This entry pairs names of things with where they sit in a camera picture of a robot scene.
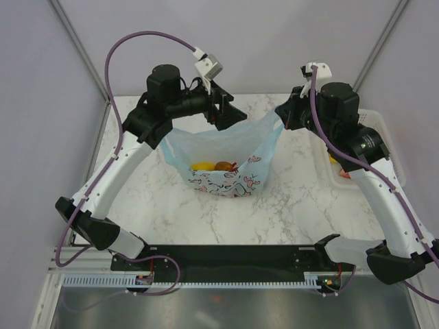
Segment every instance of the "light blue bag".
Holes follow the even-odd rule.
[[[191,134],[174,128],[160,143],[165,161],[177,168],[195,190],[214,195],[243,197],[262,191],[283,125],[272,110],[258,121]],[[194,171],[198,162],[236,162],[236,171]]]

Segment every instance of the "brown object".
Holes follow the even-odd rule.
[[[222,171],[233,171],[233,164],[227,162],[227,161],[219,161],[215,165],[215,170],[222,170]]]

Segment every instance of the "marble tabletop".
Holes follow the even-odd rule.
[[[287,95],[236,95],[233,105],[260,119]],[[117,97],[122,120],[138,97]],[[174,121],[190,132],[214,129],[200,114]],[[117,140],[110,114],[97,165]],[[352,239],[383,239],[359,190],[331,186],[320,140],[307,130],[282,131],[263,192],[218,197],[190,189],[155,150],[120,190],[108,218],[148,243],[305,244],[339,233]]]

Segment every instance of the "white wall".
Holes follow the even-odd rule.
[[[300,66],[324,59],[353,83],[397,0],[60,0],[101,77],[106,53],[126,34],[155,29],[213,53],[217,83],[232,93],[288,93]],[[158,64],[176,64],[190,80],[194,57],[170,40],[142,37],[114,56],[118,95],[140,95]]]
[[[45,0],[0,1],[0,328],[28,328],[104,100]]]
[[[439,238],[439,2],[412,1],[360,88],[364,108],[380,111],[407,176],[418,216]],[[425,272],[439,298],[439,270]]]

